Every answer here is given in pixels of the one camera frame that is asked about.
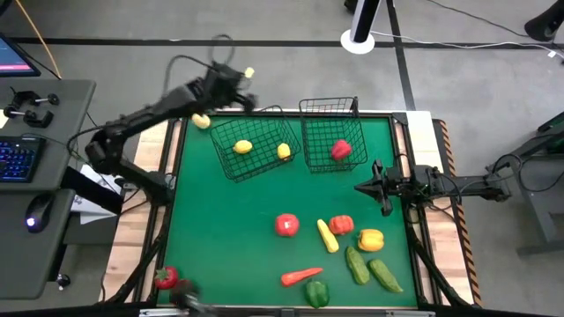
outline black clamp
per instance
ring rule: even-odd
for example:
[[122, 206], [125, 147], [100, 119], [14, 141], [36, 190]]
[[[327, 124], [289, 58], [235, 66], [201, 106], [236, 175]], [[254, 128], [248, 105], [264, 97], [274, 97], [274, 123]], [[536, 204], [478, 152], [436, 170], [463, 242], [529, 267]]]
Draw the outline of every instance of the black clamp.
[[53, 113], [47, 111], [42, 118], [38, 118], [34, 111], [27, 110], [24, 113], [18, 111], [14, 106], [4, 108], [4, 116], [7, 118], [15, 118], [19, 115], [24, 117], [24, 122], [32, 128], [46, 128], [53, 121]]
[[48, 102], [53, 106], [58, 106], [61, 103], [59, 96], [54, 93], [50, 93], [47, 95], [47, 98], [42, 98], [34, 91], [23, 91], [23, 92], [16, 92], [15, 89], [10, 87], [14, 93], [14, 97], [11, 99], [10, 106], [19, 109], [25, 103], [29, 103], [33, 106], [39, 106], [42, 102]]

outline wire basket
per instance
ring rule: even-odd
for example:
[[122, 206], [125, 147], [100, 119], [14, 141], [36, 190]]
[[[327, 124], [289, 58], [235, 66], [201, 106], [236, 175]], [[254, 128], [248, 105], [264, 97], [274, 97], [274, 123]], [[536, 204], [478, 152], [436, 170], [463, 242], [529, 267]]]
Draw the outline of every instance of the wire basket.
[[[358, 164], [367, 162], [367, 147], [356, 97], [302, 100], [300, 114], [303, 148], [309, 171], [351, 171]], [[352, 152], [346, 158], [336, 161], [331, 156], [331, 149], [338, 140], [349, 143]]]
[[[262, 109], [252, 117], [222, 123], [211, 129], [211, 140], [226, 177], [235, 182], [291, 162], [301, 151], [300, 142], [279, 106]], [[253, 144], [251, 152], [238, 154], [234, 151], [235, 143], [240, 140]], [[287, 159], [278, 157], [278, 146], [282, 143], [290, 147]]]

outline blue backlit keyboard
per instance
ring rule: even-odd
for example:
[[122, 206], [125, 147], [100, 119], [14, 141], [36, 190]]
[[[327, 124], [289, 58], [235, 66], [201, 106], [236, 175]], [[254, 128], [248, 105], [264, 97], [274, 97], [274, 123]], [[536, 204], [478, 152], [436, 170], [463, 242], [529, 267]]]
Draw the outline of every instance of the blue backlit keyboard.
[[31, 182], [45, 139], [0, 136], [0, 182]]

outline green pickle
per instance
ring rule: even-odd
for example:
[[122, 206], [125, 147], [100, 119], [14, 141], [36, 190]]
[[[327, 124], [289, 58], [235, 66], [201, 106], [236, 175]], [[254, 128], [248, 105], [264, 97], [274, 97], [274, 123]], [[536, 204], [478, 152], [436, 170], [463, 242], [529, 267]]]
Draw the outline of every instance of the green pickle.
[[396, 277], [391, 274], [390, 270], [388, 269], [386, 264], [382, 262], [382, 260], [372, 260], [368, 263], [368, 266], [372, 270], [372, 273], [374, 273], [374, 275], [376, 276], [378, 282], [380, 282], [380, 284], [383, 286], [383, 288], [391, 292], [404, 291], [401, 286], [399, 286]]
[[360, 285], [368, 283], [370, 280], [370, 272], [359, 251], [354, 249], [354, 247], [347, 247], [345, 255], [346, 265], [351, 270], [354, 281]]

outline monitor screen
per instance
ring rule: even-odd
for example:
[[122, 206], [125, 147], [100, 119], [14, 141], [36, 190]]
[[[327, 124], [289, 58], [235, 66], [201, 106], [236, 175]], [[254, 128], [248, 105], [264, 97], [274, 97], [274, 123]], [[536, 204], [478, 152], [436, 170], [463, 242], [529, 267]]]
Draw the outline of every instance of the monitor screen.
[[0, 77], [39, 76], [39, 71], [0, 37]]

